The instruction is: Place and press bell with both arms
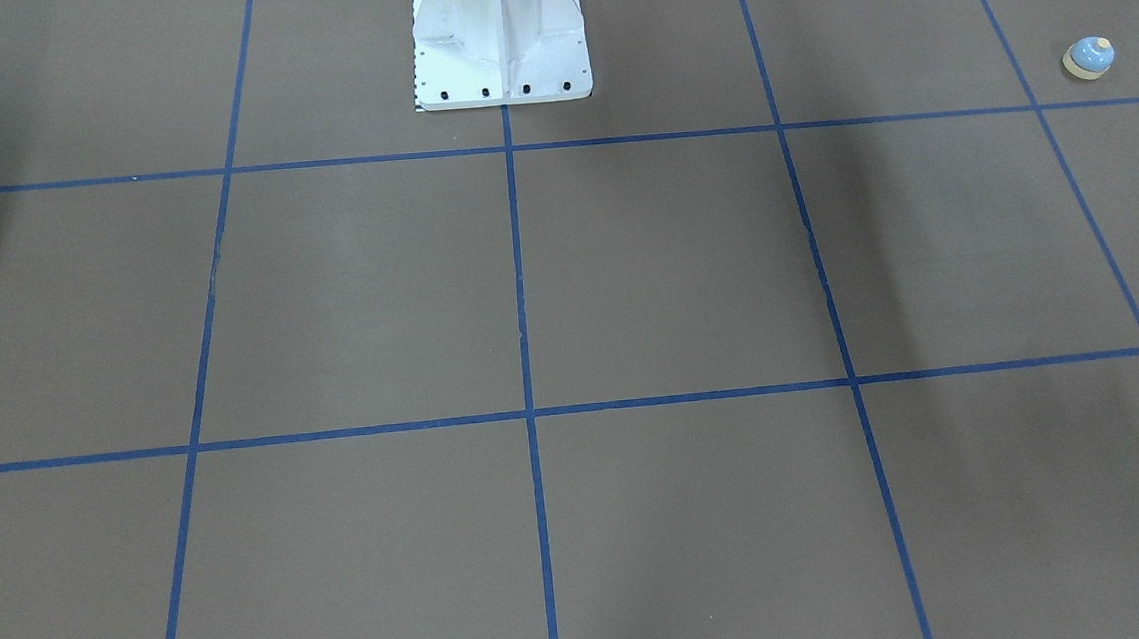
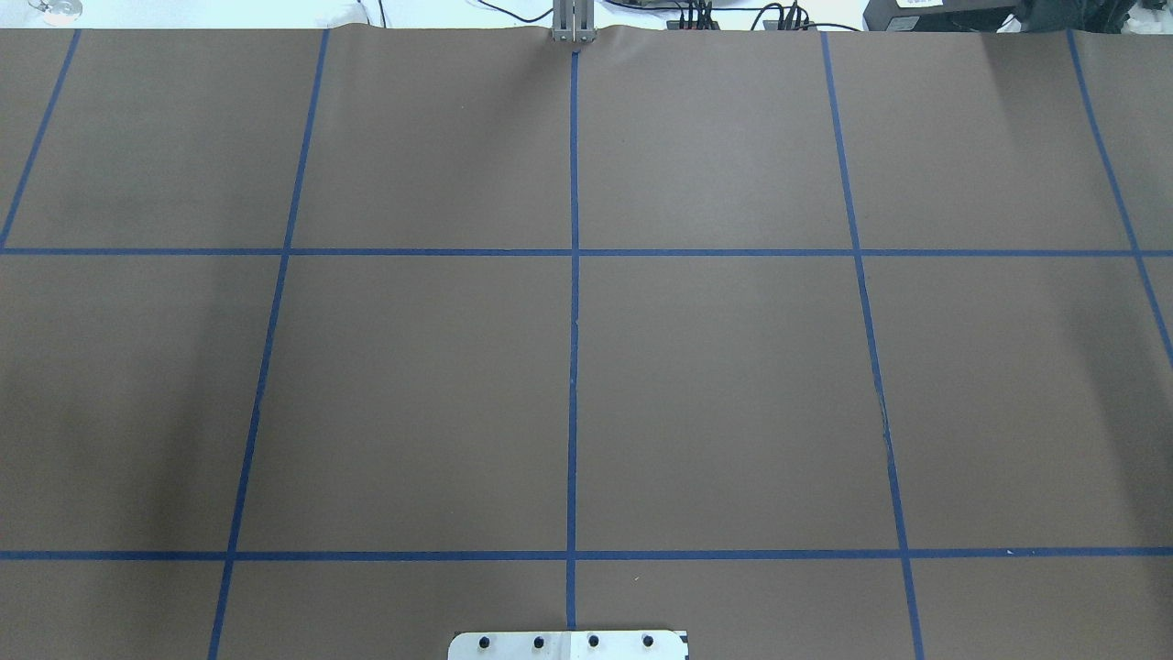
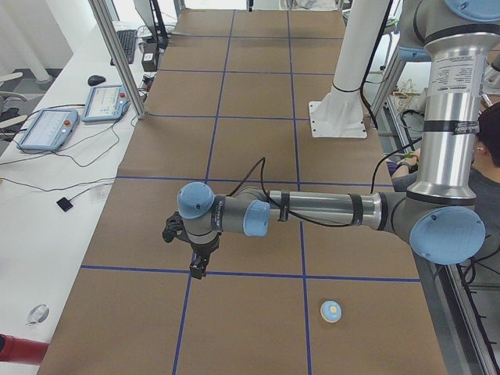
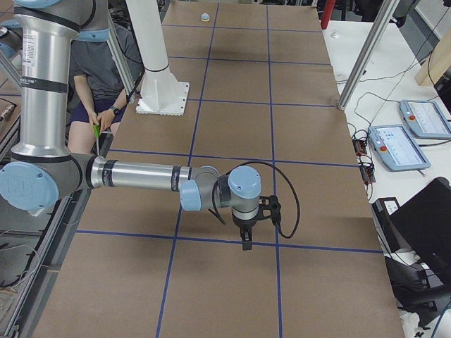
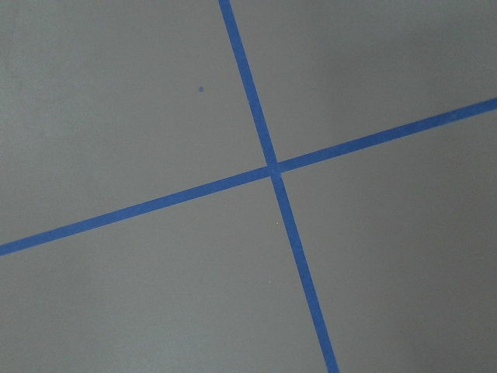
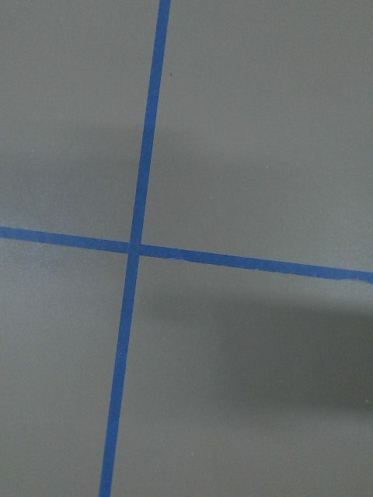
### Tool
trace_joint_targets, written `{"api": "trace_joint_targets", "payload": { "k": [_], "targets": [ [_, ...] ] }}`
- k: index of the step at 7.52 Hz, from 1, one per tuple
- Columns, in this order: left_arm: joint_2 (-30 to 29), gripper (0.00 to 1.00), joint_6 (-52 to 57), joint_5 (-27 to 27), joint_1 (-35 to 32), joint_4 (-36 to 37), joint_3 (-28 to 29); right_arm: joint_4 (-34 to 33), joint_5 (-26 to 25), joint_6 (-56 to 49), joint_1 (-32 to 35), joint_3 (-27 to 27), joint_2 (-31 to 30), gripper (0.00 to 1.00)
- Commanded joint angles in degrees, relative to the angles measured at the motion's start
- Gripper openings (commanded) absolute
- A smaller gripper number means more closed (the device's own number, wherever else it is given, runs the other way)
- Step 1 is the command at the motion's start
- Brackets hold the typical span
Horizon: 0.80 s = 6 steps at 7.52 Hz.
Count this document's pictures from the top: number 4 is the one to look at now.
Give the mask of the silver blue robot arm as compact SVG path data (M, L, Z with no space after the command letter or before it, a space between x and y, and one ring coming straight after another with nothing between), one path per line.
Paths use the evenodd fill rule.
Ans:
M241 165L220 175L215 168L124 163L73 154L65 143L71 42L109 38L106 1L17 1L23 28L20 140L1 171L1 196L37 211L85 188L134 187L177 192L185 211L229 208L242 247L252 247L252 227L262 212L261 178Z

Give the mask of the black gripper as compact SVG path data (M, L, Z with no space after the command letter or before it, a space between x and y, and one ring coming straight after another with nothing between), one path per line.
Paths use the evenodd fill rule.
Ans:
M242 250L252 250L252 228L259 222L257 217L249 220L243 220L235 215L233 216L233 222L240 229L240 237L242 240Z

